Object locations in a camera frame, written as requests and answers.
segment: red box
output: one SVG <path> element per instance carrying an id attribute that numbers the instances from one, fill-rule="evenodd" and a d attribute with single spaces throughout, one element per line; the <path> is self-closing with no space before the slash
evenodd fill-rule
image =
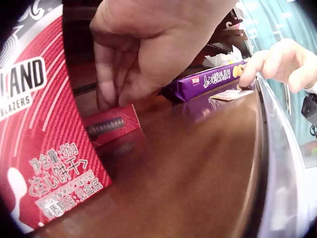
<path id="1" fill-rule="evenodd" d="M 140 128 L 133 105 L 113 108 L 82 121 L 95 148 Z"/>
<path id="2" fill-rule="evenodd" d="M 0 55 L 0 194 L 24 233 L 111 183 L 68 81 L 62 9 L 36 0 Z"/>

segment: brown counter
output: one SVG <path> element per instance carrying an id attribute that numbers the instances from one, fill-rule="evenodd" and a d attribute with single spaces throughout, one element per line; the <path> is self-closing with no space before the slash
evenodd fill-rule
<path id="1" fill-rule="evenodd" d="M 258 95 L 223 105 L 206 100 L 140 116 L 142 130 L 99 151 L 112 185 L 33 236 L 241 237 L 261 156 Z"/>

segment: purple biscuit package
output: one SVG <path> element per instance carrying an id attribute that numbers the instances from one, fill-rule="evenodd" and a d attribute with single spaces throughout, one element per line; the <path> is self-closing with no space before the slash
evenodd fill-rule
<path id="1" fill-rule="evenodd" d="M 173 94 L 186 102 L 193 97 L 218 88 L 240 78 L 244 61 L 219 66 L 173 81 L 165 88 L 165 93 Z"/>

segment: paper receipt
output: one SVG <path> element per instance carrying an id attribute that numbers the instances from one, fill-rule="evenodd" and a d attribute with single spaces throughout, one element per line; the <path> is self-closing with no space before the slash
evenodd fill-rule
<path id="1" fill-rule="evenodd" d="M 216 95 L 210 96 L 209 98 L 230 101 L 230 100 L 235 100 L 240 97 L 249 95 L 253 92 L 254 91 L 252 90 L 227 90 L 222 93 L 218 93 Z"/>

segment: white sleeve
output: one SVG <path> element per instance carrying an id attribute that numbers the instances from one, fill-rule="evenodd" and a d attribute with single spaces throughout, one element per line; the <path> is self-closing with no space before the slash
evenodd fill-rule
<path id="1" fill-rule="evenodd" d="M 317 94 L 317 82 L 311 88 L 304 89 L 304 90 L 308 93 Z"/>

